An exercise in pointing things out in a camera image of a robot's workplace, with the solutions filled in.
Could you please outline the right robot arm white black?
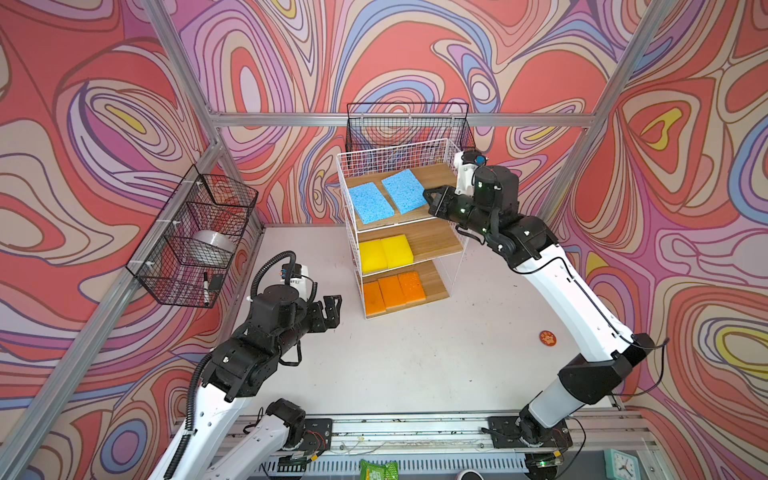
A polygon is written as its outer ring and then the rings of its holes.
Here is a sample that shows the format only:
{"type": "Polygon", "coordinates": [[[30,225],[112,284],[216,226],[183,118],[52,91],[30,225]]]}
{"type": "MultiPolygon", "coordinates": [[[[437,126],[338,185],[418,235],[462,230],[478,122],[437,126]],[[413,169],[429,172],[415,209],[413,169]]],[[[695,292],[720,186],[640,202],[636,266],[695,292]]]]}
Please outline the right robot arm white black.
{"type": "Polygon", "coordinates": [[[520,212],[516,174],[502,166],[480,166],[469,180],[469,192],[450,185],[424,190],[429,214],[454,223],[458,232],[489,247],[525,277],[579,348],[515,420],[516,438],[538,447],[568,416],[611,394],[652,351],[665,346],[622,323],[577,273],[547,224],[520,212]]]}

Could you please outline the blue sponge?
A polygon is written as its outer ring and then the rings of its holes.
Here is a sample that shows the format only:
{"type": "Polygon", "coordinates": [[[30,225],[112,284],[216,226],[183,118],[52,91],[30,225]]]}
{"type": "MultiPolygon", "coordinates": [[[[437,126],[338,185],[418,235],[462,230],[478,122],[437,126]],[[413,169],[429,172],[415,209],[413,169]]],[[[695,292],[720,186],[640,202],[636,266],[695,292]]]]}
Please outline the blue sponge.
{"type": "Polygon", "coordinates": [[[350,188],[349,195],[363,225],[386,220],[395,215],[394,209],[373,182],[350,188]]]}
{"type": "Polygon", "coordinates": [[[426,205],[424,187],[410,169],[384,178],[382,185],[400,214],[407,214],[426,205]]]}

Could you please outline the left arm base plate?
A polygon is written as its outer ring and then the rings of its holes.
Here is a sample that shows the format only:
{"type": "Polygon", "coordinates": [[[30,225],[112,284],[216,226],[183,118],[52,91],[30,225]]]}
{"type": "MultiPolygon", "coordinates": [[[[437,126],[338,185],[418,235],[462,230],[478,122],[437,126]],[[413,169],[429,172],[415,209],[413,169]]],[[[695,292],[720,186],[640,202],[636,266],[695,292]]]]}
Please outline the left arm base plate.
{"type": "Polygon", "coordinates": [[[304,456],[325,452],[332,446],[332,433],[331,418],[307,418],[300,426],[289,429],[288,440],[279,452],[302,452],[304,456]]]}

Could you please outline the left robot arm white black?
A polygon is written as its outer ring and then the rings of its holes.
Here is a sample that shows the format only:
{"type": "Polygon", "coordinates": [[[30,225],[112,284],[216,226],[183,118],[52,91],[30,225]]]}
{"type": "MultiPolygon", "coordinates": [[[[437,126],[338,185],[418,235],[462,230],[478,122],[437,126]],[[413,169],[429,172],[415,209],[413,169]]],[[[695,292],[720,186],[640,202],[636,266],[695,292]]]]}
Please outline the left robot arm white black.
{"type": "Polygon", "coordinates": [[[318,299],[317,284],[301,271],[293,251],[269,259],[250,288],[244,323],[196,366],[188,388],[184,422],[151,473],[153,479],[247,479],[267,470],[280,451],[307,465],[331,445],[332,422],[308,421],[304,409],[280,398],[226,454],[217,453],[242,411],[285,360],[299,351],[307,334],[325,333],[340,324],[342,298],[318,299]]]}

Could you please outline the yellow sponge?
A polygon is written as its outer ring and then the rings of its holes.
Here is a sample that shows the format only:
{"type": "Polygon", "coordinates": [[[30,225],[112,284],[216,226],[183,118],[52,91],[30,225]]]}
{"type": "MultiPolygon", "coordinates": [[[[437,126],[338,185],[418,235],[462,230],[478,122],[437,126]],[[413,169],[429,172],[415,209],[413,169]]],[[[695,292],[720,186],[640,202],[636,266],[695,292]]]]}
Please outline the yellow sponge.
{"type": "Polygon", "coordinates": [[[388,268],[388,260],[381,240],[370,240],[359,245],[360,265],[363,275],[388,268]]]}
{"type": "Polygon", "coordinates": [[[387,269],[397,269],[414,263],[414,254],[404,234],[381,239],[387,269]]]}

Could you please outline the orange sponge with pale back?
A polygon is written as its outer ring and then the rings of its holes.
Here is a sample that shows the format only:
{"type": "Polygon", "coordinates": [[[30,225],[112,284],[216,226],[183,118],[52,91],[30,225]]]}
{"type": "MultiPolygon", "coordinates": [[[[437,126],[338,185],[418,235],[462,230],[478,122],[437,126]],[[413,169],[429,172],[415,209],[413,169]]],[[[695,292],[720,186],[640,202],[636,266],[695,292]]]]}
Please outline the orange sponge with pale back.
{"type": "Polygon", "coordinates": [[[386,312],[386,304],[378,281],[363,285],[365,313],[367,317],[386,312]]]}

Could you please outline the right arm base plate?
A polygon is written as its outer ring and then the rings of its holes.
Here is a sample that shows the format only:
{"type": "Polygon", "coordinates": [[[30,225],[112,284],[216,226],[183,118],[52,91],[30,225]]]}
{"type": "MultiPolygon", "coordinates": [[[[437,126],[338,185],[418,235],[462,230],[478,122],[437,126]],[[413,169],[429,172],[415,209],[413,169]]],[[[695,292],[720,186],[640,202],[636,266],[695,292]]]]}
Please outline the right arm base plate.
{"type": "Polygon", "coordinates": [[[573,446],[564,420],[554,427],[542,427],[532,417],[491,416],[480,432],[489,435],[496,449],[551,448],[568,450],[573,446]]]}

